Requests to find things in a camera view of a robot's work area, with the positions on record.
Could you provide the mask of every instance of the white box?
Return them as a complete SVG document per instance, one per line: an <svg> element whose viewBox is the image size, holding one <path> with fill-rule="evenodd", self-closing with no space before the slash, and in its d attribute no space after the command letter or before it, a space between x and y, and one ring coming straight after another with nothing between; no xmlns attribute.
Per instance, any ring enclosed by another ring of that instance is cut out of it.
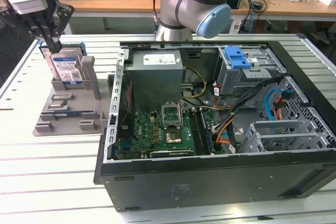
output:
<svg viewBox="0 0 336 224"><path fill-rule="evenodd" d="M328 6L336 6L336 0L319 0L319 1Z"/></svg>

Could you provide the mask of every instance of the black computer case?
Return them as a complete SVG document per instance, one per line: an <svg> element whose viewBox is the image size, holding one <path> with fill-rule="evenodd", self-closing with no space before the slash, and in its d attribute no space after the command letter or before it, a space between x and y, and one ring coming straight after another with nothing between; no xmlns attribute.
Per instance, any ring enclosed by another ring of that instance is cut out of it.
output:
<svg viewBox="0 0 336 224"><path fill-rule="evenodd" d="M283 46L273 41L255 41L255 44L268 45L272 49L288 70L288 75L309 98L307 106L314 106L330 129L336 132L335 109ZM103 135L97 159L96 181L100 174L100 180L117 211L304 198L336 178L334 142L330 149L304 152L102 163L104 142Z"/></svg>

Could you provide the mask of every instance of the blue cable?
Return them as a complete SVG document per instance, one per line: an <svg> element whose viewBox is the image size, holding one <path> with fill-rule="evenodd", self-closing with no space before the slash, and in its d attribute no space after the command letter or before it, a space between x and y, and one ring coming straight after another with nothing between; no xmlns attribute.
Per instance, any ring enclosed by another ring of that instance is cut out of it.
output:
<svg viewBox="0 0 336 224"><path fill-rule="evenodd" d="M265 98L265 110L266 110L266 113L267 113L267 115L268 115L268 117L269 117L269 119L270 119L271 121L274 121L274 117L271 115L271 112L270 112L268 103L269 103L269 98L270 98L270 96L271 96L275 91L280 92L280 94L282 94L282 93L284 92L283 90L280 90L280 89L272 89L272 90L268 93L268 95L266 96L266 98Z"/></svg>
<svg viewBox="0 0 336 224"><path fill-rule="evenodd" d="M254 18L254 4L252 2L252 15L251 15L251 19L252 19L252 22L251 22L251 26L250 26L250 32L249 34L251 34L251 31L252 31L252 27L253 27L253 19Z"/></svg>

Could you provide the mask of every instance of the desk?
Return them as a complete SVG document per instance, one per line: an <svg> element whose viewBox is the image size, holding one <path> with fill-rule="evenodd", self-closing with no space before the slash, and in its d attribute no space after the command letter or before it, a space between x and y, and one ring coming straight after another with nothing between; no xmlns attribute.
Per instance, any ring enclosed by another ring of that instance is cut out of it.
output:
<svg viewBox="0 0 336 224"><path fill-rule="evenodd" d="M336 6L326 6L319 1L291 3L287 0L265 0L267 10L260 19L269 20L299 20L299 21L334 21L336 22ZM153 17L152 0L61 0L65 4L72 5L76 11L73 17ZM160 0L156 0L156 10L160 11ZM247 0L242 0L240 8L232 10L234 20L232 33L248 13Z"/></svg>
<svg viewBox="0 0 336 224"><path fill-rule="evenodd" d="M235 41L241 36L278 40L292 55L320 54L295 35L220 35L214 39ZM105 79L115 72L119 41L153 39L152 35L64 35L61 42L83 41L96 59L98 79ZM33 136L51 79L35 41L0 89L0 223L259 224L257 216L268 216L274 220L262 224L322 224L336 219L336 180L305 199L118 214L105 188L92 181L100 135Z"/></svg>

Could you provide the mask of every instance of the yellow cable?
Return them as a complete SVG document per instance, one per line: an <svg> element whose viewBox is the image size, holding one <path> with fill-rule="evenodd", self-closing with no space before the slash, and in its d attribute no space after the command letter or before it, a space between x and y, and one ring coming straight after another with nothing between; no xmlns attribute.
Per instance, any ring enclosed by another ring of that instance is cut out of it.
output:
<svg viewBox="0 0 336 224"><path fill-rule="evenodd" d="M193 69L192 67L186 67L186 68L189 68L191 70L193 70L203 81L203 90L201 91L201 93L199 94L196 94L196 95L192 95L190 97L181 97L182 99L191 99L191 98L197 98L197 97L200 97L202 94L205 93L205 90L206 90L206 81L204 80L204 78L201 76L201 74L199 72L197 72L195 69Z"/></svg>

